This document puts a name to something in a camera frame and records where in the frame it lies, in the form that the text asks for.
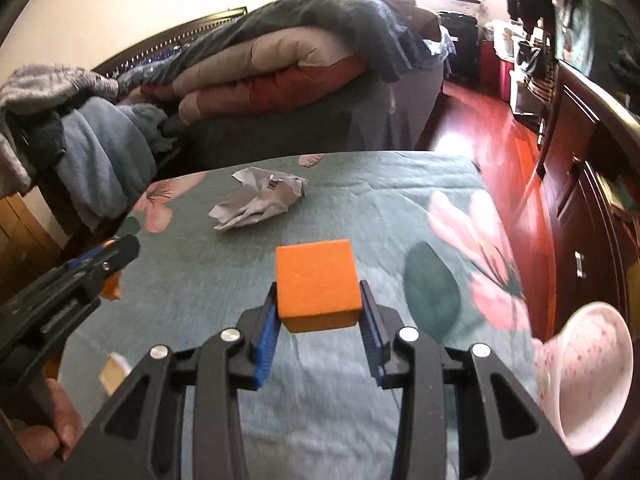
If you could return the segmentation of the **person's left hand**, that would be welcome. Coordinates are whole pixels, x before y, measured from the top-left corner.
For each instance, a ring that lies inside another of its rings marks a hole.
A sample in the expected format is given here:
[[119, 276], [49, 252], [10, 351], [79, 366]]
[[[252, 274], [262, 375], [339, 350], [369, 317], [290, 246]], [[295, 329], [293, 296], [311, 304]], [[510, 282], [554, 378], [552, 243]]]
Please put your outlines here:
[[21, 448], [34, 463], [51, 458], [65, 462], [85, 430], [82, 419], [61, 384], [43, 377], [36, 389], [41, 404], [33, 422], [20, 422], [13, 429]]

